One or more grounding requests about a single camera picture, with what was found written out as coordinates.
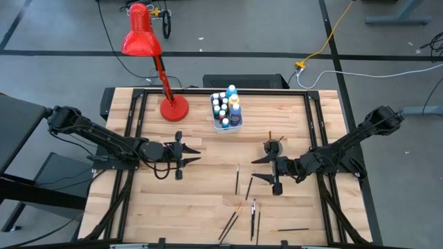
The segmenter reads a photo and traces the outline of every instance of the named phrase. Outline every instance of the paintbrush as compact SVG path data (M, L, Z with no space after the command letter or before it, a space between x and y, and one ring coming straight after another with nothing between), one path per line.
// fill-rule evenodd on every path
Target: paintbrush
M262 206L258 205L258 224L257 224L257 240L255 242L255 245L258 246L258 235L260 233L260 217L262 216Z
M238 188L238 174L240 171L240 164L237 166L237 179L235 180L235 195L237 195L237 188Z
M249 190L251 189L251 184L252 184L252 179L253 179L253 177L251 177L251 180L249 181L248 192L246 193L246 198L245 198L245 200L248 200Z
M254 202L252 204L252 215L251 215L251 241L252 238L254 237L254 226L255 225L255 199Z
M235 208L235 211L234 211L233 215L230 216L230 219L229 219L228 223L224 226L223 232L221 232L221 234L220 234L219 240L220 240L220 238L222 237L224 231L226 231L226 229L227 229L227 227L228 227L230 221L233 220L235 213L237 213L238 209L240 208L240 205L241 205L241 203L237 206L237 208Z
M243 208L240 209L240 211L238 212L238 215L235 217L234 221L231 223L231 225L228 228L228 231L226 231L226 234L224 234L223 238L220 241L220 244L223 242L224 238L226 237L226 235L228 235L230 229L232 228L232 226L234 225L234 223L237 221L238 217L240 217L240 215L242 214Z
M303 231L309 230L309 228L294 228L294 229L279 229L279 230L271 230L272 232L288 232L288 231Z

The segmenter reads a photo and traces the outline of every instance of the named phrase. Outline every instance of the paint bottle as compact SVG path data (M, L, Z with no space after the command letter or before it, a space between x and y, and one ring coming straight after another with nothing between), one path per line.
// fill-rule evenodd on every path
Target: paint bottle
M237 126L242 119L242 109L239 104L234 104L230 109L230 125Z
M225 113L228 114L228 106L227 105L222 104L220 110L225 111Z
M220 124L222 123L223 119L226 118L226 112L225 111L220 111L219 112L219 121Z
M219 106L219 100L213 100L213 108Z
M224 98L226 98L226 93L219 93L219 101L221 102Z
M210 96L210 101L218 100L220 95L218 93L214 93Z
M232 96L229 98L229 109L233 108L233 104L240 104L240 99L238 98L237 94L232 94Z
M225 105L228 105L228 103L229 103L228 98L224 98L223 100L221 100L221 103L225 104Z
M237 89L234 85L230 85L226 90L226 97L228 98L228 100L232 96L232 94L237 94Z
M218 120L218 119L219 119L219 113L220 113L220 107L219 107L219 106L215 106L215 107L213 108L213 111L214 111L214 118L215 118L216 120Z
M229 126L229 119L224 118L223 121L221 122L221 127L228 128L228 126Z

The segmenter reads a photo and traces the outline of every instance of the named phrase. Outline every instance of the lamp shade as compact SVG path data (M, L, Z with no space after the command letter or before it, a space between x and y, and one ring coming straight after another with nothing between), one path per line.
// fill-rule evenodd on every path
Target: lamp shade
M131 56L161 55L161 46L151 27L149 10L141 3L129 9L131 30L123 40L122 53Z

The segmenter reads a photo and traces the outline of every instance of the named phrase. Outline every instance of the wooden table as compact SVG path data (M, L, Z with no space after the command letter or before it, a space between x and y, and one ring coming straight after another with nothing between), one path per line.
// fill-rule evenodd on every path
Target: wooden table
M319 91L329 142L346 134L340 101L336 91ZM131 88L117 88L114 93L107 128L124 133L129 110ZM252 173L270 174L270 165L252 165L264 156L263 142L272 131L282 139L283 155L297 158L310 146L307 116L303 98L290 95L241 95L244 126L239 133L215 133L209 95L186 95L190 104L188 116L180 122L162 119L159 106L163 95L149 94L143 122L142 137L159 142L174 140L183 132L188 146L201 152L201 159L183 170L183 180L176 181L174 172L165 180L157 180L153 171L142 165L132 185L124 242L218 243L218 237L235 207L241 203L243 212L224 243L255 244L250 241L251 202L257 199L261 210L259 245L326 245L323 216L316 177L307 177L296 184L289 177L280 178L283 195L273 196L271 186L255 178L248 200L245 195ZM314 124L314 103L311 103ZM136 122L132 125L132 136ZM235 174L240 165L239 194L235 195ZM79 237L89 234L109 207L115 171L98 177L89 193ZM337 174L336 182L341 207L362 237L371 241L371 234L359 182L352 174ZM335 241L338 230L334 213L329 210ZM119 211L114 219L116 236ZM277 229L309 228L305 231L276 232Z

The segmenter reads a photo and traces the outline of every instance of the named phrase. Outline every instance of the lamp base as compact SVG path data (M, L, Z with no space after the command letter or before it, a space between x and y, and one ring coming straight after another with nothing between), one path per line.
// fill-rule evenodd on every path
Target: lamp base
M168 99L160 104L160 113L167 121L177 122L186 117L189 111L188 101L180 95L174 95L175 105L171 105Z

